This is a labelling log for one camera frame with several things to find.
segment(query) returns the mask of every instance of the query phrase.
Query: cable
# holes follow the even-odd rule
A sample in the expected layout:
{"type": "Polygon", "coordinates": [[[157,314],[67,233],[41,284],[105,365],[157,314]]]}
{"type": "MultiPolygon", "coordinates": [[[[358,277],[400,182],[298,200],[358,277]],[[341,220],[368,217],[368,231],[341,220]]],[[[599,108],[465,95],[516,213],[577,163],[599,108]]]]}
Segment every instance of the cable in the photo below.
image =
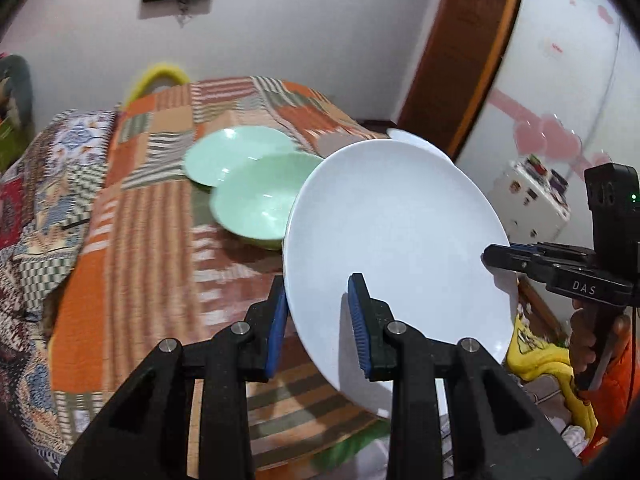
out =
{"type": "Polygon", "coordinates": [[[631,401],[634,397],[634,380],[636,375],[636,316],[638,313],[635,309],[632,311],[632,328],[631,328],[631,382],[629,383],[629,398],[626,400],[626,410],[629,411],[631,401]]]}
{"type": "Polygon", "coordinates": [[[193,19],[193,15],[189,12],[189,0],[176,0],[176,4],[178,5],[178,15],[175,19],[180,28],[183,28],[193,19]]]}

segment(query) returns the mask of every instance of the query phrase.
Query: patchwork quilt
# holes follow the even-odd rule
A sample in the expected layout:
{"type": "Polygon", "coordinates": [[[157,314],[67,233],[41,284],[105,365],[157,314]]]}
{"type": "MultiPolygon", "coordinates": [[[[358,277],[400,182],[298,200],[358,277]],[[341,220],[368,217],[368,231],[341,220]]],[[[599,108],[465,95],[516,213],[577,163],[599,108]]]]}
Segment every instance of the patchwork quilt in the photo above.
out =
{"type": "Polygon", "coordinates": [[[115,111],[56,116],[0,179],[0,401],[57,470],[62,439],[42,329],[102,188],[115,111]]]}
{"type": "MultiPolygon", "coordinates": [[[[355,140],[385,137],[359,126],[321,93],[265,77],[202,81],[130,104],[114,134],[104,189],[50,348],[52,395],[67,445],[162,338],[188,344],[212,337],[266,298],[273,275],[282,272],[281,253],[248,246],[216,224],[209,189],[189,181],[182,168],[194,142],[238,124],[276,128],[299,150],[321,156],[355,140]]],[[[301,458],[377,420],[326,382],[291,322],[279,373],[268,384],[248,384],[247,394],[262,478],[312,475],[318,468],[301,458]]],[[[189,473],[196,476],[197,446],[191,449],[189,473]]]]}

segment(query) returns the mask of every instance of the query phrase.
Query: bowl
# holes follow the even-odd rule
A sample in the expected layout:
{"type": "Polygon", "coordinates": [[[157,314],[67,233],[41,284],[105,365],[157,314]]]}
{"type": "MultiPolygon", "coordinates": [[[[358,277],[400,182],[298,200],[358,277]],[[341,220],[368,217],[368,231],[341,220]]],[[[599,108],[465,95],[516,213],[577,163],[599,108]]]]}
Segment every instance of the bowl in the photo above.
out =
{"type": "Polygon", "coordinates": [[[248,243],[277,250],[294,200],[320,162],[319,156],[292,152],[245,163],[212,190],[211,212],[222,227],[248,243]]]}
{"type": "Polygon", "coordinates": [[[184,155],[184,173],[203,186],[219,186],[246,162],[265,155],[292,153],[291,138],[267,126],[233,126],[203,137],[184,155]]]}

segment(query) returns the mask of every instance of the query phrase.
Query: white wall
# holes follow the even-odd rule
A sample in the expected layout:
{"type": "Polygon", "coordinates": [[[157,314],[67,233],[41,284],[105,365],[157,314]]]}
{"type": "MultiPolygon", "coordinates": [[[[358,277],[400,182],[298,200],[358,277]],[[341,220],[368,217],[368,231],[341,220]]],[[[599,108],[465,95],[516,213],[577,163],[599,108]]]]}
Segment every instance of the white wall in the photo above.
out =
{"type": "Polygon", "coordinates": [[[405,69],[404,78],[402,79],[402,85],[398,94],[398,101],[396,102],[396,108],[391,116],[391,120],[395,123],[397,123],[400,119],[400,114],[402,113],[404,102],[409,96],[409,90],[411,90],[415,73],[420,66],[422,55],[424,54],[424,49],[427,46],[427,42],[429,41],[431,29],[433,28],[433,23],[436,20],[441,1],[442,0],[429,0],[429,3],[427,4],[427,9],[422,19],[420,37],[415,44],[414,52],[412,53],[409,63],[407,64],[407,67],[405,69]]]}
{"type": "MultiPolygon", "coordinates": [[[[607,0],[522,0],[492,89],[537,116],[555,114],[586,142],[607,91],[618,44],[619,17],[607,0]],[[613,24],[598,16],[609,9],[613,24]],[[556,44],[562,53],[555,51],[556,44]]],[[[514,121],[485,105],[456,164],[489,191],[509,160],[518,158],[514,121]]],[[[561,174],[564,162],[548,161],[561,174]]]]}
{"type": "MultiPolygon", "coordinates": [[[[493,88],[537,115],[556,113],[564,126],[582,137],[587,159],[604,150],[614,162],[640,169],[638,46],[607,0],[575,0],[575,6],[568,6],[568,2],[522,0],[493,88]],[[608,9],[613,23],[599,18],[598,6],[608,9]],[[566,18],[568,12],[573,19],[566,18]],[[563,47],[562,63],[558,56],[545,57],[550,42],[563,47]]],[[[486,104],[456,162],[485,193],[507,163],[518,158],[513,124],[507,114],[486,104]]],[[[549,160],[546,164],[566,169],[565,164],[549,160]]],[[[555,241],[592,248],[585,185],[576,174],[567,173],[566,198],[572,216],[555,241]]],[[[548,293],[541,285],[536,289],[560,321],[570,318],[570,300],[548,293]]]]}
{"type": "Polygon", "coordinates": [[[180,28],[174,2],[27,0],[0,42],[31,67],[34,120],[110,107],[148,65],[193,80],[264,75],[324,92],[355,118],[394,113],[430,0],[210,0],[180,28]]]}

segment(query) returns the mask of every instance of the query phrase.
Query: plate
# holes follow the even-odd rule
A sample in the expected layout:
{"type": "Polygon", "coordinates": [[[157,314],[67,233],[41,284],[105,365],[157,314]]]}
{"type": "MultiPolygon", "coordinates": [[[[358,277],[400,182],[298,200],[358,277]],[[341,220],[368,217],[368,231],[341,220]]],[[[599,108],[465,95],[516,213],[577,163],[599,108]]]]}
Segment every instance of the plate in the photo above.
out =
{"type": "Polygon", "coordinates": [[[439,156],[445,160],[448,160],[453,164],[449,155],[443,152],[440,148],[431,144],[428,140],[423,139],[422,137],[418,137],[415,134],[410,134],[405,130],[399,130],[398,128],[388,128],[386,130],[386,134],[393,140],[402,140],[402,142],[407,142],[409,144],[413,144],[414,146],[418,146],[428,152],[433,153],[434,155],[439,156]]]}
{"type": "MultiPolygon", "coordinates": [[[[289,216],[285,287],[302,344],[334,388],[389,417],[392,383],[370,383],[358,363],[349,276],[362,272],[371,297],[426,337],[474,337],[500,362],[516,278],[492,274],[481,255],[508,243],[491,205],[450,161],[398,140],[347,146],[313,171],[289,216]]],[[[447,413],[441,381],[436,389],[447,413]]]]}
{"type": "Polygon", "coordinates": [[[296,146],[287,134],[266,126],[234,126],[218,130],[191,146],[184,155],[184,172],[204,186],[217,186],[233,168],[271,153],[288,153],[296,146]]]}

